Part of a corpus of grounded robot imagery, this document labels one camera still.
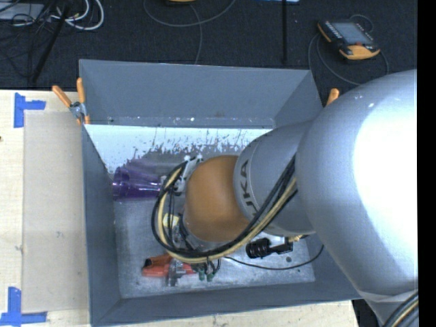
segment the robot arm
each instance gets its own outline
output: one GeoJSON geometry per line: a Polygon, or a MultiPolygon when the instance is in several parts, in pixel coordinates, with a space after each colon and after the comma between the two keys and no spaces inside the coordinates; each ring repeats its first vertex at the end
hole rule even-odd
{"type": "Polygon", "coordinates": [[[278,127],[237,158],[202,162],[186,193],[182,233],[196,254],[174,252],[160,229],[171,256],[201,264],[260,231],[284,239],[317,233],[380,322],[411,319],[418,311],[416,71],[361,85],[314,121],[278,127]]]}

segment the blue tape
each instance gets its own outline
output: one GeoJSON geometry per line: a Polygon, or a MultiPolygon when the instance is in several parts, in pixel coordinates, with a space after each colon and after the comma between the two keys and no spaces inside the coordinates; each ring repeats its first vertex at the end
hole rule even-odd
{"type": "Polygon", "coordinates": [[[21,324],[36,324],[47,320],[47,312],[21,313],[21,291],[15,287],[7,289],[7,312],[1,313],[0,326],[21,327],[21,324]]]}
{"type": "Polygon", "coordinates": [[[29,101],[26,102],[26,97],[15,93],[14,106],[14,127],[23,127],[25,125],[25,110],[44,110],[46,102],[44,101],[29,101]]]}

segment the screen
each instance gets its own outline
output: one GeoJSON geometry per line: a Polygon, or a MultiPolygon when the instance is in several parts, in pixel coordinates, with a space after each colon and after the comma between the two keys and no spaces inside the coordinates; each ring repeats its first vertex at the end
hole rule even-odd
{"type": "Polygon", "coordinates": [[[372,41],[352,22],[333,22],[334,26],[343,38],[347,40],[349,44],[355,44],[361,42],[362,44],[370,44],[372,41]]]}

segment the black connector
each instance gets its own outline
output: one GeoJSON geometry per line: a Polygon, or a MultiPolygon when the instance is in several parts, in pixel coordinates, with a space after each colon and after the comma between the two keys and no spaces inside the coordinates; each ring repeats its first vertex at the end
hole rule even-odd
{"type": "Polygon", "coordinates": [[[292,252],[293,250],[294,243],[290,243],[287,239],[285,239],[283,244],[271,247],[271,242],[268,238],[260,238],[252,243],[248,243],[245,247],[245,251],[251,259],[263,258],[273,253],[288,253],[292,252]]]}

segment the black floor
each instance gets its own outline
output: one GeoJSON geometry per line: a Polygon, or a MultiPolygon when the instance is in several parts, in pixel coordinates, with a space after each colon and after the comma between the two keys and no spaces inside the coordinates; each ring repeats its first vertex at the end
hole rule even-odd
{"type": "MultiPolygon", "coordinates": [[[[62,7],[65,1],[57,3],[62,7]]],[[[75,90],[79,59],[289,67],[312,70],[325,104],[333,87],[345,93],[388,72],[417,68],[418,0],[300,0],[288,4],[286,50],[280,1],[198,0],[186,6],[168,6],[163,0],[100,1],[103,25],[94,31],[63,25],[49,53],[59,20],[37,21],[29,27],[0,21],[0,89],[48,90],[57,84],[66,91],[75,90]],[[169,27],[154,18],[178,25],[212,20],[169,27]],[[378,56],[346,62],[320,37],[319,20],[347,18],[371,32],[381,48],[378,56]]],[[[49,4],[51,0],[22,2],[49,4]]],[[[55,14],[55,6],[48,10],[55,14]]],[[[83,0],[76,0],[72,11],[81,13],[84,7],[83,0]]],[[[99,21],[94,3],[91,11],[92,18],[80,25],[99,21]]],[[[377,325],[363,300],[355,302],[355,310],[361,326],[377,325]]]]}

